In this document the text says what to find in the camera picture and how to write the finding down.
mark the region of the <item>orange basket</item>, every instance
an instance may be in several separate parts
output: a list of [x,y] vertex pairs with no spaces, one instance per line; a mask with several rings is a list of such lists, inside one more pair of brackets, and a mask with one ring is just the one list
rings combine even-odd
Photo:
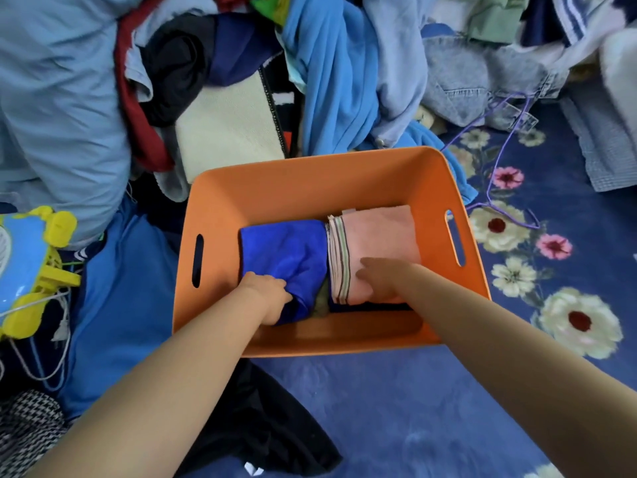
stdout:
[[[241,228],[286,220],[327,220],[328,215],[348,208],[401,204],[411,207],[422,264],[490,298],[467,213],[440,152],[417,147],[303,157],[212,169],[196,178],[179,253],[173,331],[238,285]],[[463,266],[456,255],[448,211],[458,228]],[[196,247],[200,265],[194,264]],[[440,344],[439,337],[411,311],[330,313],[261,327],[243,355],[360,353],[432,344]]]

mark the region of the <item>blue and yellow plastic toy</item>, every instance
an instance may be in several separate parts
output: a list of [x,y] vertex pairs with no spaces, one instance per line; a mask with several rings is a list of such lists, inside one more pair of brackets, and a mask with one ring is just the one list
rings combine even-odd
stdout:
[[56,213],[50,206],[0,215],[0,338],[31,337],[49,302],[43,299],[61,287],[80,285],[79,275],[62,269],[57,252],[69,244],[76,227],[72,213]]

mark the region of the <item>denim jeans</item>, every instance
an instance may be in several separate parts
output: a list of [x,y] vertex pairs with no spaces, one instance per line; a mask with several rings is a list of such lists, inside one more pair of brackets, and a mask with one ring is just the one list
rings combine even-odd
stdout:
[[[552,71],[508,46],[469,41],[464,37],[440,36],[423,39],[429,78],[422,98],[426,106],[444,119],[466,127],[509,95],[522,93],[531,98],[554,99],[566,82],[568,71]],[[512,130],[525,98],[514,96],[503,107],[483,117],[499,130]],[[537,124],[526,113],[522,132]]]

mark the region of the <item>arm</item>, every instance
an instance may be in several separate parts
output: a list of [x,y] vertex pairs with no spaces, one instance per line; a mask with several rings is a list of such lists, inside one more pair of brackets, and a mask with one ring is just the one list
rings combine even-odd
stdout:
[[565,476],[635,476],[637,393],[499,305],[420,265],[362,259],[377,301],[400,295]]
[[28,478],[172,477],[257,328],[290,300],[284,287],[248,273],[111,387]]

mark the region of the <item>purple clothes hanger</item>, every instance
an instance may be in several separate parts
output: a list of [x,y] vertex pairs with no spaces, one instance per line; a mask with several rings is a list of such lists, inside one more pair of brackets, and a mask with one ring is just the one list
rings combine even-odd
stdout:
[[456,142],[456,139],[460,136],[462,136],[465,132],[467,132],[469,129],[474,127],[474,124],[482,119],[483,117],[486,117],[490,114],[492,114],[493,112],[497,111],[502,105],[504,105],[509,99],[511,99],[512,97],[523,97],[525,99],[525,103],[524,103],[524,108],[522,109],[522,111],[520,112],[520,115],[517,117],[517,119],[515,120],[515,124],[513,129],[511,130],[511,132],[509,133],[508,137],[505,140],[505,143],[502,144],[502,147],[500,148],[500,152],[498,152],[498,157],[496,158],[496,163],[493,165],[493,170],[491,172],[491,178],[489,180],[489,185],[487,186],[487,202],[474,202],[473,204],[470,204],[469,206],[467,206],[466,210],[469,211],[470,209],[473,208],[490,208],[493,211],[495,211],[496,213],[500,213],[501,215],[506,216],[507,218],[509,218],[513,223],[515,223],[516,225],[520,225],[523,226],[525,228],[529,228],[529,229],[539,229],[540,225],[539,225],[539,220],[537,219],[537,216],[529,209],[526,208],[526,211],[531,215],[531,217],[533,218],[534,223],[533,224],[528,224],[525,223],[523,221],[518,221],[517,219],[515,219],[513,216],[511,216],[509,213],[507,213],[504,209],[500,209],[498,208],[495,204],[493,204],[493,200],[491,200],[491,186],[493,186],[493,180],[496,177],[496,168],[498,167],[498,164],[500,163],[500,158],[502,157],[503,152],[505,151],[505,147],[506,145],[509,143],[509,140],[511,139],[511,137],[514,135],[514,132],[516,131],[516,129],[518,128],[518,126],[521,123],[522,120],[522,116],[524,116],[524,114],[526,114],[527,110],[529,109],[529,105],[531,104],[531,95],[525,95],[522,94],[520,92],[514,92],[513,94],[507,96],[505,99],[503,99],[502,101],[500,101],[495,107],[493,107],[492,109],[489,109],[488,111],[486,111],[482,116],[478,117],[477,119],[474,119],[466,128],[462,129],[460,132],[458,132],[458,134],[451,139],[451,141],[449,141],[445,147],[442,148],[442,151],[444,151],[445,149],[447,149],[451,144],[453,144],[454,142]]

